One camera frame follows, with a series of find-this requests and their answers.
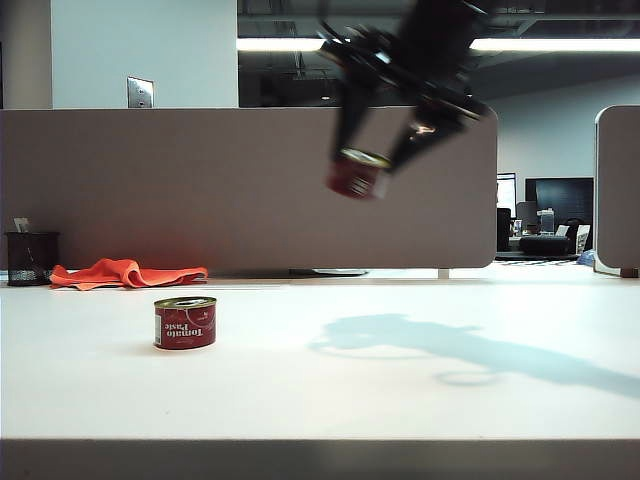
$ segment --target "ceiling light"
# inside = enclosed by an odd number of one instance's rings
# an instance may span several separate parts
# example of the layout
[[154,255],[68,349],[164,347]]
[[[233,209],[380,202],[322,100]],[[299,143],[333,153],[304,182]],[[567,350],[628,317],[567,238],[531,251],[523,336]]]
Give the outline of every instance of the ceiling light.
[[238,38],[241,52],[313,52],[319,50],[322,38]]
[[480,38],[485,52],[640,52],[640,38]]
[[[238,38],[242,52],[313,52],[322,38]],[[640,38],[480,38],[471,48],[485,52],[640,52]]]

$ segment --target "wall plate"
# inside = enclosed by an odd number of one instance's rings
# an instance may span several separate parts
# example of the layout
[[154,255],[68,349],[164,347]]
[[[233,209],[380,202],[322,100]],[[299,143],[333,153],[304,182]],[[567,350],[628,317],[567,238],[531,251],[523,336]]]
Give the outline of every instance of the wall plate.
[[153,82],[127,77],[127,101],[129,108],[153,108]]

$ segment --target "tomato paste can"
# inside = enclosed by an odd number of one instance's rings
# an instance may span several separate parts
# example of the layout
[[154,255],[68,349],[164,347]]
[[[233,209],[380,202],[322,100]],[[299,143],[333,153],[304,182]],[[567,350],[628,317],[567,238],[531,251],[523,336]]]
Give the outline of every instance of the tomato paste can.
[[153,305],[156,309],[156,347],[184,350],[215,342],[215,298],[167,298]]
[[382,198],[389,181],[391,162],[382,155],[343,148],[331,162],[327,186],[350,198]]

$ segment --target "computer monitor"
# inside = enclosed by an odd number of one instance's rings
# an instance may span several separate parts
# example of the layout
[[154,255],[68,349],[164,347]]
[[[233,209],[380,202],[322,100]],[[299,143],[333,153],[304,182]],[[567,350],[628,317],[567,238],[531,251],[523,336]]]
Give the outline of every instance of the computer monitor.
[[511,210],[511,218],[516,218],[516,174],[498,174],[498,208]]
[[552,208],[556,227],[571,218],[593,225],[593,177],[527,178],[525,198],[538,210]]

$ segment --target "black mesh pencil holder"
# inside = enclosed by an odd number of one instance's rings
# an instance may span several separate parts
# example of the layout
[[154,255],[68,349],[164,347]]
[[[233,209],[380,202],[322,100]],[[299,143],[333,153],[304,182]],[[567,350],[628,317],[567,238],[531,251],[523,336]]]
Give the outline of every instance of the black mesh pencil holder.
[[58,232],[7,232],[9,281],[14,287],[47,285],[58,263]]

